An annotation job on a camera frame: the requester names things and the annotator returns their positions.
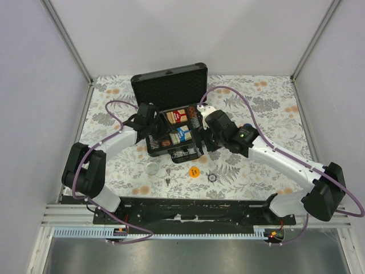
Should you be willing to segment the red playing card deck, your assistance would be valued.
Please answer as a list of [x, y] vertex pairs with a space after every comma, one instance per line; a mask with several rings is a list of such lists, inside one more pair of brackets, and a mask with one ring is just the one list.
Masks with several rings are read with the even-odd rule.
[[166, 116], [171, 124], [184, 123], [188, 121], [188, 117], [184, 109], [167, 112]]

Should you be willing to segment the blue playing card deck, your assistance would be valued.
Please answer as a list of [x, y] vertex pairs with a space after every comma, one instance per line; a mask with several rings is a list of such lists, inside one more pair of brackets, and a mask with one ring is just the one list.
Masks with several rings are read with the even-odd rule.
[[182, 126], [176, 129], [175, 133], [169, 134], [173, 145], [177, 145], [192, 139], [192, 134], [188, 126]]

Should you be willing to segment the black poker set case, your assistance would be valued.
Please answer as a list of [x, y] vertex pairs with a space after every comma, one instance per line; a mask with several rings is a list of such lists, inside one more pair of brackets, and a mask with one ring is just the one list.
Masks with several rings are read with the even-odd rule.
[[[168, 135], [165, 139], [171, 141], [168, 147], [159, 150], [151, 150], [149, 137], [147, 137], [147, 151], [151, 157], [170, 155], [172, 162], [183, 163], [198, 159], [202, 154], [203, 143], [197, 143], [196, 128], [193, 128], [188, 115], [187, 108], [193, 106], [197, 111], [202, 96], [208, 86], [208, 67], [206, 64], [194, 63], [192, 65], [169, 68], [145, 74], [137, 74], [131, 78], [131, 86], [138, 105], [150, 103], [156, 106], [158, 112], [167, 112], [184, 109], [188, 121], [173, 124], [176, 129], [188, 126], [192, 139], [177, 145], [173, 145]], [[202, 116], [198, 113], [200, 124]]]

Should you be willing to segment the clear dealer button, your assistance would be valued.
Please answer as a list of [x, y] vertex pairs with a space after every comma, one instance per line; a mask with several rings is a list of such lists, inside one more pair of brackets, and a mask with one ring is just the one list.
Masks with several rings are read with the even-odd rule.
[[159, 172], [159, 164], [156, 162], [149, 162], [145, 166], [145, 171], [148, 175], [156, 175]]

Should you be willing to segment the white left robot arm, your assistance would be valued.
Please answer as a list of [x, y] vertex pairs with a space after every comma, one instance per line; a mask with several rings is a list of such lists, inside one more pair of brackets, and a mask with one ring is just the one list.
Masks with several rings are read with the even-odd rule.
[[106, 210], [106, 218], [111, 223], [120, 224], [125, 219], [125, 209], [119, 206], [121, 198], [106, 186], [107, 162], [149, 136], [162, 140], [177, 130], [152, 104], [142, 103], [137, 113], [124, 122], [114, 114], [111, 116], [120, 123], [120, 128], [93, 146], [73, 144], [61, 182], [71, 189], [74, 199], [87, 199]]

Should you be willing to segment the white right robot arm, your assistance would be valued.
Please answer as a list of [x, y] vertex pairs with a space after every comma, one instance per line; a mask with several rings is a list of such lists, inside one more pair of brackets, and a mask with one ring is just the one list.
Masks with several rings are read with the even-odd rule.
[[202, 116], [203, 137], [208, 151], [221, 147], [266, 164], [296, 182], [301, 191], [272, 194], [265, 201], [261, 218], [275, 224], [287, 215], [308, 213], [320, 221], [330, 221], [345, 193], [342, 168], [336, 163], [324, 166], [280, 147], [266, 143], [249, 124], [237, 127], [225, 112], [212, 106], [198, 106]]

